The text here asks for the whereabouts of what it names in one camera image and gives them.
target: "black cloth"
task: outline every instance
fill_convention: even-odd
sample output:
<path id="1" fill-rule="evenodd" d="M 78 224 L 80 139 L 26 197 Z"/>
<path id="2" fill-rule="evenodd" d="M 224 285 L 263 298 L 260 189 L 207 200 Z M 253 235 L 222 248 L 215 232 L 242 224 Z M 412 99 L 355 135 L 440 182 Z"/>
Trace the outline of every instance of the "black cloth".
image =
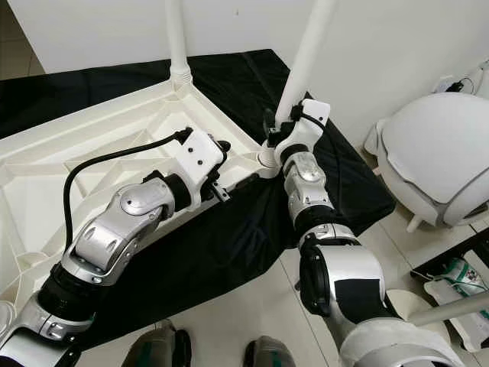
<path id="1" fill-rule="evenodd" d="M 193 82 L 261 143 L 289 70 L 272 50 L 189 59 Z M 167 80 L 168 60 L 0 82 L 0 137 Z M 315 147 L 327 188 L 355 234 L 391 213 L 394 201 L 338 129 Z M 224 294 L 263 274 L 296 241 L 283 178 L 256 179 L 134 257 L 86 334 L 88 348 Z"/>

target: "tiled floor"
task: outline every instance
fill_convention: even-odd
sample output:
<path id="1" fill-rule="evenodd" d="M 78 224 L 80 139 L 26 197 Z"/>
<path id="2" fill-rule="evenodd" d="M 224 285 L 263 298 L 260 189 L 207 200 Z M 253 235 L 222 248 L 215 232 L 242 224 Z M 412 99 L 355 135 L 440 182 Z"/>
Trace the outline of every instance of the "tiled floor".
<path id="1" fill-rule="evenodd" d="M 44 73 L 5 0 L 0 0 L 0 79 Z M 406 233 L 410 214 L 402 206 L 360 236 L 379 259 L 387 288 L 403 288 L 425 298 L 423 289 L 409 272 L 412 267 L 489 226 L 489 218 L 472 226 L 433 229 L 421 226 Z M 337 367 L 338 351 L 320 317 L 303 308 L 293 289 L 298 279 L 299 253 L 284 252 L 262 277 L 228 294 L 171 317 L 175 326 L 189 330 L 193 339 L 193 365 L 240 365 L 247 343 L 262 334 L 283 340 L 301 366 Z M 85 353 L 79 367 L 120 366 L 130 345 L 148 326 Z M 472 355 L 462 350 L 458 337 L 454 348 L 467 367 L 489 366 L 489 352 Z"/>

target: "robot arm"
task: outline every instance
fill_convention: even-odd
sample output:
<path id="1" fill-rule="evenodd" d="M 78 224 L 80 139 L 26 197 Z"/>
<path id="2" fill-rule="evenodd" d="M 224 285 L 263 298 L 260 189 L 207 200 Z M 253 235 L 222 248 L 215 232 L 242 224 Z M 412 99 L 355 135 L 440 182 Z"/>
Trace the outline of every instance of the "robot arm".
<path id="1" fill-rule="evenodd" d="M 105 211 L 91 219 L 51 270 L 0 340 L 5 360 L 24 367 L 74 365 L 76 341 L 90 328 L 99 305 L 129 261 L 149 245 L 158 225 L 182 210 L 199 208 L 217 184 L 229 144 L 200 130 L 180 132 L 181 149 L 170 174 L 153 172 L 143 183 L 119 189 Z"/>
<path id="2" fill-rule="evenodd" d="M 303 100 L 275 154 L 300 237 L 301 301 L 324 317 L 346 366 L 463 366 L 440 335 L 403 321 L 387 306 L 378 260 L 339 222 L 312 153 L 328 115 L 329 105 Z"/>

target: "white pipe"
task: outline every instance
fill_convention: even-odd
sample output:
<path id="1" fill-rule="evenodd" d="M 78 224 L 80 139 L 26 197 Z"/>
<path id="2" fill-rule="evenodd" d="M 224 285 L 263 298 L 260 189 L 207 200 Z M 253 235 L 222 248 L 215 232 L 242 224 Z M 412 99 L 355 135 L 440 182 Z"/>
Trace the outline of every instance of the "white pipe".
<path id="1" fill-rule="evenodd" d="M 292 106 L 296 105 L 306 94 L 314 63 L 323 44 L 326 29 L 331 23 L 337 2 L 337 0 L 316 0 L 314 4 L 275 115 L 275 125 L 278 128 L 289 118 Z"/>
<path id="2" fill-rule="evenodd" d="M 454 300 L 449 304 L 443 304 L 426 311 L 415 312 L 407 319 L 409 323 L 416 326 L 437 323 L 450 320 L 467 313 L 479 312 L 489 308 L 489 291 L 484 291 L 473 296 Z"/>
<path id="3" fill-rule="evenodd" d="M 170 44 L 170 79 L 178 87 L 192 82 L 192 73 L 186 62 L 185 34 L 180 0 L 166 0 L 167 32 Z"/>

